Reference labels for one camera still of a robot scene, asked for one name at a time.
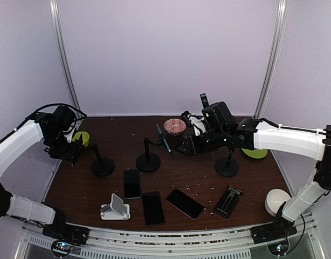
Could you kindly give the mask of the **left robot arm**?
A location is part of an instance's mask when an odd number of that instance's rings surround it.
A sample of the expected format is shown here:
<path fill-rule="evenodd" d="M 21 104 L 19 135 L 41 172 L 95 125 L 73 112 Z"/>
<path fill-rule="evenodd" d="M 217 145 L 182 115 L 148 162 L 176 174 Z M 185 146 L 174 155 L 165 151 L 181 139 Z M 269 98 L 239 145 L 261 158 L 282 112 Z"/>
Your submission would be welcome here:
<path fill-rule="evenodd" d="M 75 165 L 83 149 L 82 140 L 73 140 L 80 123 L 87 115 L 64 103 L 44 105 L 0 140 L 0 218 L 11 216 L 34 221 L 49 228 L 58 239 L 69 237 L 65 213 L 41 203 L 31 193 L 39 190 L 40 180 L 49 175 L 50 159 Z M 30 191 L 8 188 L 24 183 Z"/>

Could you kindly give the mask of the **black folding phone stand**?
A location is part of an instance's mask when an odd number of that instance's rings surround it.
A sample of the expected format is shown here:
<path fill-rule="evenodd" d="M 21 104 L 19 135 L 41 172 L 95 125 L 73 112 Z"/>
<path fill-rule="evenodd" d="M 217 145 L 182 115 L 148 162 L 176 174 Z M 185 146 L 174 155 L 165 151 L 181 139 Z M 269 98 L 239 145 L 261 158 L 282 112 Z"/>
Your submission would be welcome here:
<path fill-rule="evenodd" d="M 243 192 L 241 190 L 227 185 L 226 191 L 215 205 L 213 211 L 224 219 L 229 219 L 242 195 Z"/>

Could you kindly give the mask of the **green plate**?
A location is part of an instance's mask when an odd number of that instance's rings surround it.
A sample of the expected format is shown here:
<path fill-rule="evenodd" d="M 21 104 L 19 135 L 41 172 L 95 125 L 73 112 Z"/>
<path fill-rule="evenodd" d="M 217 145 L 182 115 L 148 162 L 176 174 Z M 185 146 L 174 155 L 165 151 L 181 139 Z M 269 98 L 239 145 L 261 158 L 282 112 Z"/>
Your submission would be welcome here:
<path fill-rule="evenodd" d="M 263 159 L 268 154 L 268 150 L 266 150 L 266 149 L 254 149 L 254 150 L 250 150 L 250 149 L 244 149 L 244 148 L 242 148 L 242 152 L 245 155 L 247 155 L 248 157 L 253 158 L 253 159 Z"/>

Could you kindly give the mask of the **green bowl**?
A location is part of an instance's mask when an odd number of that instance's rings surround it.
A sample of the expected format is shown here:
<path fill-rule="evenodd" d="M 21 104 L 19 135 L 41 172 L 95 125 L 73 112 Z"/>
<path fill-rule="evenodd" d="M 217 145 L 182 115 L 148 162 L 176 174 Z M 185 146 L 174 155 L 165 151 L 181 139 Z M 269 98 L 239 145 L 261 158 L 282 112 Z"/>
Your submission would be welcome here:
<path fill-rule="evenodd" d="M 79 139 L 82 139 L 82 145 L 85 149 L 89 148 L 89 144 L 90 144 L 90 135 L 88 132 L 85 131 L 80 131 L 80 132 L 76 132 L 76 134 L 74 135 L 74 137 L 72 138 L 72 141 L 76 141 Z"/>

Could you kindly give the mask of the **pink smartphone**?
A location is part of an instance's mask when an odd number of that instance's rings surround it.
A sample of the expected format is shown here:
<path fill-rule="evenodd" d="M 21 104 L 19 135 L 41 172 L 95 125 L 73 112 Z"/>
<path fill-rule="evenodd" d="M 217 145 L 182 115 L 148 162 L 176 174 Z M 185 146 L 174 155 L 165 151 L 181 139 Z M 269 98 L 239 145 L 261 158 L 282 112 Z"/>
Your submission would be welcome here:
<path fill-rule="evenodd" d="M 166 201 L 193 220 L 197 219 L 204 210 L 203 205 L 179 189 L 174 189 L 166 197 Z"/>

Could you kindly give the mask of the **white bowl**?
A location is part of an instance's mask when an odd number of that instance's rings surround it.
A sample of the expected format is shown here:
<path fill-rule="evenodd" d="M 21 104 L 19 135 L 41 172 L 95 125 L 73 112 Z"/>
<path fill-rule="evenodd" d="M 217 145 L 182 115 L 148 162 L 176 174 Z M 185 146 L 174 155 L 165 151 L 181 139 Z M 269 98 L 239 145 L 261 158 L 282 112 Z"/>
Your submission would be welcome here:
<path fill-rule="evenodd" d="M 290 199 L 290 195 L 282 189 L 272 189 L 265 198 L 265 209 L 273 217 L 276 216 L 280 206 Z"/>

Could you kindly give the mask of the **red patterned bowl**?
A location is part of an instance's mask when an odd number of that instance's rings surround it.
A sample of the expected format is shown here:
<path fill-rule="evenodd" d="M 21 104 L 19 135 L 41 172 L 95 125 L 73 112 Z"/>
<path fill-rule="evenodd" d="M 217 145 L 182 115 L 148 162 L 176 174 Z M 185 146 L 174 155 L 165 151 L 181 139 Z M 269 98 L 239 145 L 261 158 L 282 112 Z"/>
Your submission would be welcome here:
<path fill-rule="evenodd" d="M 171 136 L 180 136 L 187 129 L 185 122 L 177 118 L 168 119 L 164 122 L 163 127 Z"/>

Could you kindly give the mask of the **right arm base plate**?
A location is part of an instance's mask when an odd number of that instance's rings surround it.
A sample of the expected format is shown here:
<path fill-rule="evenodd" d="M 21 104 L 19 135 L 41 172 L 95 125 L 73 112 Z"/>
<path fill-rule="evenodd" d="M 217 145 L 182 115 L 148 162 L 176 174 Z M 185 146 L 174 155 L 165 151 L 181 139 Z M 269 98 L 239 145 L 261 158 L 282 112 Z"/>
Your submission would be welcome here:
<path fill-rule="evenodd" d="M 294 226 L 287 227 L 275 223 L 252 227 L 250 231 L 254 244 L 282 239 L 297 233 Z"/>

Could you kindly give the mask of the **black stand with pink phone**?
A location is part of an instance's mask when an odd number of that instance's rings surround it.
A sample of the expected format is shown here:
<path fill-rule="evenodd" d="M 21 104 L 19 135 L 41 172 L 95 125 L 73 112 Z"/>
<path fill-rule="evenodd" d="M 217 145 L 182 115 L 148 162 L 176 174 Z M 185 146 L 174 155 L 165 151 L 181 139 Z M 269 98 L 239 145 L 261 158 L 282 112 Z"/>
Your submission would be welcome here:
<path fill-rule="evenodd" d="M 203 108 L 208 107 L 209 106 L 209 102 L 208 102 L 207 95 L 205 93 L 202 93 L 199 96 L 200 96 L 200 99 L 201 99 Z"/>

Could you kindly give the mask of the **right aluminium frame post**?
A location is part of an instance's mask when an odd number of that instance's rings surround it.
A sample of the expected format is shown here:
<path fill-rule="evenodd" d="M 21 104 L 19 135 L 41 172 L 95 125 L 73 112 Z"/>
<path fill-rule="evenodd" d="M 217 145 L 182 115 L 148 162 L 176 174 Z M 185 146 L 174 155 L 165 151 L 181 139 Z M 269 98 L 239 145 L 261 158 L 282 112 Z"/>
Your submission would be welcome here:
<path fill-rule="evenodd" d="M 274 27 L 274 34 L 271 44 L 270 55 L 267 62 L 266 72 L 265 72 L 261 92 L 259 95 L 259 100 L 253 116 L 254 118 L 257 119 L 261 118 L 264 115 L 268 98 L 271 93 L 271 88 L 276 73 L 275 71 L 276 63 L 281 50 L 282 39 L 284 35 L 287 5 L 288 5 L 287 0 L 278 1 L 278 11 L 275 20 L 275 27 Z"/>

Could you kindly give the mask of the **grey smartphone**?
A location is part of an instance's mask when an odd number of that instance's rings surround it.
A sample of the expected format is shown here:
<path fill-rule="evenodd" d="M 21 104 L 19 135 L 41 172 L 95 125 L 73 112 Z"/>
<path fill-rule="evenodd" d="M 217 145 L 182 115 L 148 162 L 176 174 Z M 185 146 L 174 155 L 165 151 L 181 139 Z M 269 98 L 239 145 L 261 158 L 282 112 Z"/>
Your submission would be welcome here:
<path fill-rule="evenodd" d="M 125 199 L 138 199 L 141 197 L 141 179 L 138 169 L 129 169 L 123 173 Z"/>

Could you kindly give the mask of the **blue smartphone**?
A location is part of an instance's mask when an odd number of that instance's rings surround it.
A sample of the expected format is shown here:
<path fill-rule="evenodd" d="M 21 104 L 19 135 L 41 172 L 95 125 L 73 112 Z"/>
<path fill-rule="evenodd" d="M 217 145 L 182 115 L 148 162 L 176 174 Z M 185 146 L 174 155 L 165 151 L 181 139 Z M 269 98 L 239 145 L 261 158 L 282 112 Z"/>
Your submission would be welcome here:
<path fill-rule="evenodd" d="M 158 226 L 165 223 L 162 202 L 159 192 L 142 194 L 144 220 L 147 226 Z"/>

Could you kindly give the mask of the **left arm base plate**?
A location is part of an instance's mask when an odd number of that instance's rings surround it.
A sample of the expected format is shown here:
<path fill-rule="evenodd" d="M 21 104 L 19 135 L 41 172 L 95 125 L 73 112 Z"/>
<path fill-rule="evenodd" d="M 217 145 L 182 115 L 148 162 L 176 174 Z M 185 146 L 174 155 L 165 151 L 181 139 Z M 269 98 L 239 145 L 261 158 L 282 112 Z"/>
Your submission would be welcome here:
<path fill-rule="evenodd" d="M 65 240 L 75 245 L 85 245 L 89 235 L 89 229 L 85 227 L 66 224 L 63 231 L 44 227 L 42 234 L 53 239 Z"/>

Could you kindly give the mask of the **black gooseneck stand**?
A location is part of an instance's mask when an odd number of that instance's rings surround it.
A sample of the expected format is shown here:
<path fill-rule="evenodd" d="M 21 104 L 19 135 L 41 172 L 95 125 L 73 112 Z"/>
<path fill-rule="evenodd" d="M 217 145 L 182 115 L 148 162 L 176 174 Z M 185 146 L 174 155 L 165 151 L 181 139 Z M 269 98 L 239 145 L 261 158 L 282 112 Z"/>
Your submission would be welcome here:
<path fill-rule="evenodd" d="M 90 150 L 93 150 L 96 156 L 96 160 L 91 165 L 92 174 L 99 178 L 112 174 L 115 168 L 114 161 L 110 158 L 102 157 L 97 144 L 92 144 Z"/>
<path fill-rule="evenodd" d="M 217 159 L 215 162 L 215 170 L 218 174 L 224 177 L 233 177 L 239 171 L 239 165 L 234 159 L 234 148 L 228 147 L 228 155 L 226 158 Z"/>

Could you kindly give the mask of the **teal smartphone on stand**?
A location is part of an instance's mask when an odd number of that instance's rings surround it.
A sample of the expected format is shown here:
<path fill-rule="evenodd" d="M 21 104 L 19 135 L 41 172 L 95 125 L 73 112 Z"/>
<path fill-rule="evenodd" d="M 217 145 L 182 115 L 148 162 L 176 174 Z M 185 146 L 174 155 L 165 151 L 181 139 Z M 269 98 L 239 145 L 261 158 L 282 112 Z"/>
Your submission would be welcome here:
<path fill-rule="evenodd" d="M 158 141 L 157 141 L 157 145 L 158 146 L 164 146 L 165 149 L 168 151 L 168 153 L 171 155 L 172 158 L 174 158 L 174 154 L 166 140 L 166 137 L 164 135 L 164 133 L 161 130 L 161 127 L 159 126 L 159 124 L 156 125 L 157 130 L 158 130 Z"/>

